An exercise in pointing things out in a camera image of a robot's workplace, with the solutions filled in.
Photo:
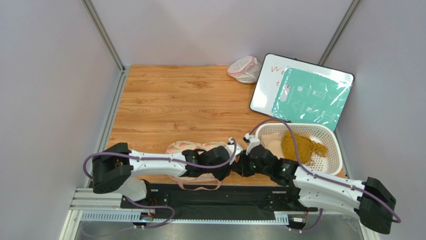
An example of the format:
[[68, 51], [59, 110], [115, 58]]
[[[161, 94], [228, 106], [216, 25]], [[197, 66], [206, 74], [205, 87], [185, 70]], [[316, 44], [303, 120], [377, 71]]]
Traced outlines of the floral mesh laundry bag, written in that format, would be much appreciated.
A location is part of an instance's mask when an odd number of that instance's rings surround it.
[[[218, 142], [208, 142], [208, 143], [198, 143], [198, 142], [192, 142], [192, 141], [176, 141], [172, 143], [166, 150], [166, 154], [177, 154], [181, 153], [184, 150], [206, 150], [209, 151], [216, 147], [225, 147], [227, 143], [223, 141]], [[187, 191], [216, 191], [218, 190], [221, 185], [222, 181], [216, 179], [212, 173], [203, 173], [202, 175], [198, 177], [176, 177], [176, 176], [169, 176], [173, 181], [175, 181], [178, 186]], [[213, 184], [212, 187], [196, 187], [194, 189], [192, 188], [186, 188], [186, 186], [194, 187], [195, 184]]]

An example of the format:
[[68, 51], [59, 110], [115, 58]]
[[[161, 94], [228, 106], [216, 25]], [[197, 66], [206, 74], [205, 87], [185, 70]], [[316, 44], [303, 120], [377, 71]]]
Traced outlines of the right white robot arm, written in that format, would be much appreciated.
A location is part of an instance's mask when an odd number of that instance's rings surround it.
[[290, 201], [305, 208], [354, 217], [368, 229], [385, 235], [390, 233], [393, 223], [401, 222], [395, 212], [395, 197], [376, 178], [362, 181], [325, 174], [296, 161], [277, 158], [262, 145], [250, 151], [238, 146], [232, 154], [232, 167], [239, 175], [265, 175], [287, 187]]

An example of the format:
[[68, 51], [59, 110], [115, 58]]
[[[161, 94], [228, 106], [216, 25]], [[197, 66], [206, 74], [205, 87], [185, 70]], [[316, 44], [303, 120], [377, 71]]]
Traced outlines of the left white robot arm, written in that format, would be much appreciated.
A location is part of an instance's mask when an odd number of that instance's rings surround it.
[[86, 160], [92, 163], [95, 194], [118, 193], [136, 202], [145, 199], [150, 192], [148, 182], [139, 180], [139, 176], [199, 179], [211, 175], [222, 181], [230, 174], [242, 152], [242, 147], [232, 138], [226, 146], [210, 150], [184, 149], [169, 154], [131, 150], [126, 142], [121, 142], [90, 155]]

